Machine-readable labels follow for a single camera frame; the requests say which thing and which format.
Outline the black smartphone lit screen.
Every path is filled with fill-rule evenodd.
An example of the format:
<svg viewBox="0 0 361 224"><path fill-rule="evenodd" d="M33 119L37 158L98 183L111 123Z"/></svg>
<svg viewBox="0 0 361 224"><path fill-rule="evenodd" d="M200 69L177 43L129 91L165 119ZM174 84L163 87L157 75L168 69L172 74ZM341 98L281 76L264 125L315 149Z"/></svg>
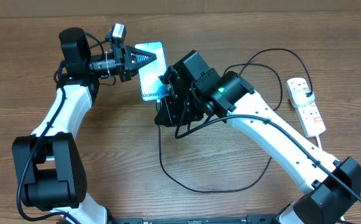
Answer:
<svg viewBox="0 0 361 224"><path fill-rule="evenodd" d="M145 42L136 44L139 50L154 53L157 57L155 61L139 69L139 82L141 88L141 98L143 101L160 100L171 93L163 84L159 77L167 70L166 56L162 42Z"/></svg>

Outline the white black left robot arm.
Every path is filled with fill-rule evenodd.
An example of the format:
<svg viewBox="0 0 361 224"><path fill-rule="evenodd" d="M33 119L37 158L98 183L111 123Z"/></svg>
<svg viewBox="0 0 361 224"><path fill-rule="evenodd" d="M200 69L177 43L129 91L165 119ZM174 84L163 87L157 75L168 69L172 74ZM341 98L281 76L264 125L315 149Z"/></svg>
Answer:
<svg viewBox="0 0 361 224"><path fill-rule="evenodd" d="M87 191L87 177L75 138L105 79L126 82L156 56L124 44L126 28L115 24L105 35L110 51L91 54L91 35L79 27L59 34L63 60L54 73L56 98L43 122L28 136L15 138L16 206L35 207L42 219L66 223L113 223L110 211Z"/></svg>

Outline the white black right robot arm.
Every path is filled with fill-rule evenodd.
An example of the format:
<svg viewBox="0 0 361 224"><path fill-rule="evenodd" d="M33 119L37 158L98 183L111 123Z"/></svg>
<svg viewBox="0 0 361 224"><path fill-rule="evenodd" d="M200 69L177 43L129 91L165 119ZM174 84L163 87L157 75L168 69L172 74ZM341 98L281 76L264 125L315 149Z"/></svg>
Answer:
<svg viewBox="0 0 361 224"><path fill-rule="evenodd" d="M155 123L179 128L231 124L266 151L288 173L302 197L276 215L249 215L248 223L338 223L361 199L361 166L313 145L281 119L239 73L219 75L191 51L160 77L171 94Z"/></svg>

